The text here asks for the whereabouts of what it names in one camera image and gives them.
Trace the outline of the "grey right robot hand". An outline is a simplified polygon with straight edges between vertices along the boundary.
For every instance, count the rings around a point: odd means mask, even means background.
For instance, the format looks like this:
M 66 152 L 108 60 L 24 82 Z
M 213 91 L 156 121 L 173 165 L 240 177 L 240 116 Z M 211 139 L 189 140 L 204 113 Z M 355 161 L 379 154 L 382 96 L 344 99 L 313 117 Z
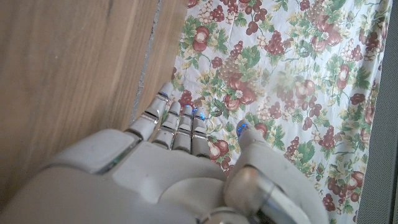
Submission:
M 229 175 L 211 161 L 202 110 L 165 83 L 125 131 L 57 154 L 1 211 L 2 223 L 327 223 L 312 183 L 246 120 Z

